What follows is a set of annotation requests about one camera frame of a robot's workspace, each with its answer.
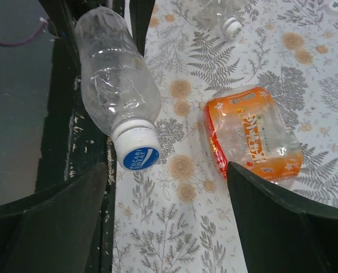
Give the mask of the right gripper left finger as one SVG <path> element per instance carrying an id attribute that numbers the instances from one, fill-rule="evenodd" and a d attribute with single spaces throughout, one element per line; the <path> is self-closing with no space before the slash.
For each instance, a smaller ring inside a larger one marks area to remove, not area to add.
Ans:
<path id="1" fill-rule="evenodd" d="M 0 205 L 0 272 L 84 272 L 106 183 L 98 163 Z"/>

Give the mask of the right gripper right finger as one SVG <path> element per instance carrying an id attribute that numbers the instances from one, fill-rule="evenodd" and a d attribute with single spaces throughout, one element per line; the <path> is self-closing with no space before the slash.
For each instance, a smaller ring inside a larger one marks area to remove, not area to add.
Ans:
<path id="1" fill-rule="evenodd" d="M 227 185 L 248 272 L 338 272 L 338 208 L 234 162 Z"/>

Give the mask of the orange label tea bottle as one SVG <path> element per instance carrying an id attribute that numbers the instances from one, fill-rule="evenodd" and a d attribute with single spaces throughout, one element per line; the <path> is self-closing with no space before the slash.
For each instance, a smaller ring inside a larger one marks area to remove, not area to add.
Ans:
<path id="1" fill-rule="evenodd" d="M 204 106 L 203 121 L 214 166 L 224 180 L 235 162 L 292 187 L 303 162 L 301 146 L 265 88 L 245 85 L 214 96 Z"/>

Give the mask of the clear Pocari Sweat bottle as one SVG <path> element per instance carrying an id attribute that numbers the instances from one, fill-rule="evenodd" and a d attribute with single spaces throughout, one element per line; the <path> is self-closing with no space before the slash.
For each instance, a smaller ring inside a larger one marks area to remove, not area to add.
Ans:
<path id="1" fill-rule="evenodd" d="M 111 138 L 122 168 L 139 171 L 153 166 L 161 155 L 154 126 L 161 93 L 126 21 L 99 6 L 80 17 L 74 34 L 87 113 Z"/>

